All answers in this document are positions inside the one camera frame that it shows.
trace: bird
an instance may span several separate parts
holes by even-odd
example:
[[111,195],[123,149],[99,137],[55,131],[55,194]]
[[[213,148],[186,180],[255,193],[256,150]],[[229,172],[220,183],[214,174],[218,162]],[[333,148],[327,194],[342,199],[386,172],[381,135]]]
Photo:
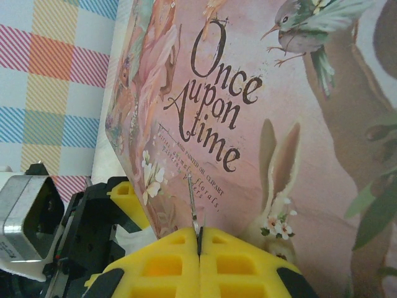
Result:
[[281,67],[286,61],[310,53],[319,85],[327,99],[335,87],[335,71],[328,61],[325,43],[329,34],[345,30],[373,4],[372,0],[286,0],[275,16],[275,25],[261,40],[274,31],[279,31],[281,47],[268,47],[282,50],[286,55],[298,55],[285,60],[276,60]]

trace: silver metal box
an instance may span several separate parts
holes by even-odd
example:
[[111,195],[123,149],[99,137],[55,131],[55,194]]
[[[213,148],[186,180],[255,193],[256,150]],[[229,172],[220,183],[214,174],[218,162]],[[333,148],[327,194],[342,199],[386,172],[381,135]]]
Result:
[[10,177],[0,190],[0,259],[45,259],[64,211],[51,177]]

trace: plaid fabric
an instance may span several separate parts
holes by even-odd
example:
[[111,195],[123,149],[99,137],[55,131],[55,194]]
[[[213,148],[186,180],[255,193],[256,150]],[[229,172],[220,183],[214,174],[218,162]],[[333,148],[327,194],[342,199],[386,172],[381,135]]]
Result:
[[91,175],[117,7],[0,2],[0,165]]
[[56,189],[66,205],[70,202],[71,196],[86,189],[85,176],[52,176]]

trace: book cover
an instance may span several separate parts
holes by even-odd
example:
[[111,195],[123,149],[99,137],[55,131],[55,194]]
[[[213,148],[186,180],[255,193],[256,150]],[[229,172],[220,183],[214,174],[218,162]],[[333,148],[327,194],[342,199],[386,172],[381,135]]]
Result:
[[395,295],[396,15],[136,0],[106,131],[156,236],[192,225],[191,174],[202,225],[297,264],[321,297]]

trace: illustration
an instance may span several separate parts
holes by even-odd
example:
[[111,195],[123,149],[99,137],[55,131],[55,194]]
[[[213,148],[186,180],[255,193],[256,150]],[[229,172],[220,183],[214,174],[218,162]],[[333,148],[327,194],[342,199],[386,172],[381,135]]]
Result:
[[300,123],[296,122],[277,144],[272,122],[265,120],[259,149],[263,210],[239,236],[291,263],[296,259],[290,241],[294,233],[288,220],[297,212],[290,208],[289,195],[299,170],[300,129]]
[[371,5],[372,0],[287,0],[275,17],[275,25],[262,39],[278,30],[281,47],[268,47],[268,52],[278,49],[285,54],[299,54],[277,60],[279,67],[288,60],[310,53],[318,82],[324,95],[329,97],[334,87],[335,71],[328,62],[324,44],[330,33],[348,28]]
[[200,223],[295,263],[320,297],[397,296],[396,13],[134,2],[105,126],[156,236],[191,226],[191,174]]

